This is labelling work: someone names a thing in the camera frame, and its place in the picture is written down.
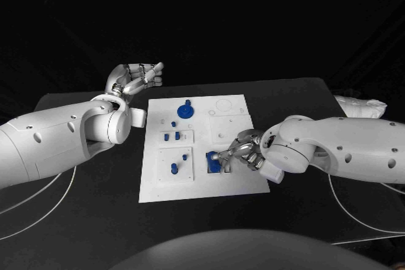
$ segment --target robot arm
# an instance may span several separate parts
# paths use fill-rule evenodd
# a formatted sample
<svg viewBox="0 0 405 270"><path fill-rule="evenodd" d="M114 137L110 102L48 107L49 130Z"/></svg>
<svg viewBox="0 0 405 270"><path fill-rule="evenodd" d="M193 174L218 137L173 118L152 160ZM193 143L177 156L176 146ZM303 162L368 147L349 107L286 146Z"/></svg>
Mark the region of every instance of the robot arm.
<svg viewBox="0 0 405 270"><path fill-rule="evenodd" d="M314 121L290 116L264 134L248 131L237 138L237 149L234 143L212 159L244 154L241 161L275 183L283 181L284 171L303 173L309 165L356 180L405 183L404 124L371 118Z"/></svg>
<svg viewBox="0 0 405 270"><path fill-rule="evenodd" d="M162 69L162 63L118 65L105 94L0 126L0 189L55 176L126 141L131 127L146 122L146 111L128 106L133 95L162 85Z"/></svg>

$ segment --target table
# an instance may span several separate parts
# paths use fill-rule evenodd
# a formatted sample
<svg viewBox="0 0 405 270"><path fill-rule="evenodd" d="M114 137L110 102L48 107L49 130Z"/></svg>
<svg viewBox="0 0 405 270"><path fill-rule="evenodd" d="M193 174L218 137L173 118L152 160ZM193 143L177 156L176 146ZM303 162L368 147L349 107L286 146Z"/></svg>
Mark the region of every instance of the table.
<svg viewBox="0 0 405 270"><path fill-rule="evenodd" d="M46 94L36 111L90 101L103 91ZM257 129L268 129L290 115L312 119L345 117L319 78L150 88L130 107L147 110L152 98L244 94ZM361 225L345 213L327 175L314 167L286 173L270 193L139 203L146 129L133 128L124 144L77 167L67 198L28 231L0 241L10 269L105 269L153 245L211 230L252 228L286 231L330 243L371 240L395 234ZM0 236L30 225L59 201L72 177L65 172L48 190L2 215ZM12 186L0 192L0 210L22 201L52 180ZM333 177L339 198L356 216L379 228L405 231L399 194L379 183Z"/></svg>

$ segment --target white board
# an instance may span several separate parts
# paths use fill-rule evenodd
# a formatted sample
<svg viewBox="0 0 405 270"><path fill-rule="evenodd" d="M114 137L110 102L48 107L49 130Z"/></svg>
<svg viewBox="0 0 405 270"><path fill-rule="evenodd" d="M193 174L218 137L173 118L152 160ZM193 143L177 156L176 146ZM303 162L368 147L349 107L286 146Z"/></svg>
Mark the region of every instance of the white board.
<svg viewBox="0 0 405 270"><path fill-rule="evenodd" d="M182 119L177 108L188 99L195 114ZM224 169L221 173L208 173L206 153L226 150L237 134L250 128L254 124L244 95L152 99L140 203L270 193L268 181L234 158L231 173ZM172 173L172 163L177 164L177 174Z"/></svg>

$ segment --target robotic hand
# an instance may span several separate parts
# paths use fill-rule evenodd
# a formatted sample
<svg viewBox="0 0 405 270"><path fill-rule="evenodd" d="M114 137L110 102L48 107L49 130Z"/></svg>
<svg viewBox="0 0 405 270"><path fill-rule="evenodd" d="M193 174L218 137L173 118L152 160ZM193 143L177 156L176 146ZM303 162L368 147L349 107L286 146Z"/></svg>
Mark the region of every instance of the robotic hand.
<svg viewBox="0 0 405 270"><path fill-rule="evenodd" d="M22 115L0 126L0 189L55 176L121 144L146 111L130 108L134 94L162 86L163 64L121 64L105 93L91 101Z"/></svg>
<svg viewBox="0 0 405 270"><path fill-rule="evenodd" d="M372 118L314 121L290 116L264 133L242 131L229 149L214 154L226 167L237 157L251 170L280 183L284 171L309 165L327 174L368 182L405 183L405 125Z"/></svg>

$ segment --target dark table surface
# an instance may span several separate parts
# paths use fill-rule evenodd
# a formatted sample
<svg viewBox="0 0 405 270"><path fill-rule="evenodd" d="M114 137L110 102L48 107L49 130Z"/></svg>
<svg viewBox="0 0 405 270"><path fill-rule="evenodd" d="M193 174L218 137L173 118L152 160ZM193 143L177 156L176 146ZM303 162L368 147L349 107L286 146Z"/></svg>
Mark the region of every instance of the dark table surface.
<svg viewBox="0 0 405 270"><path fill-rule="evenodd" d="M48 94L36 111L91 100L103 91ZM147 110L153 98L244 94L254 127L267 130L290 115L319 120L345 112L319 78L160 87L144 90L130 107ZM286 173L270 193L139 203L146 129L133 128L124 144L77 167L67 198L28 231L0 241L7 269L105 269L153 245L183 235L231 228L260 228L337 243L386 237L359 224L335 199L327 175L314 167ZM74 169L48 190L2 217L0 237L29 226L58 203ZM0 210L52 180L0 191ZM345 208L372 227L405 231L401 196L379 183L332 177Z"/></svg>

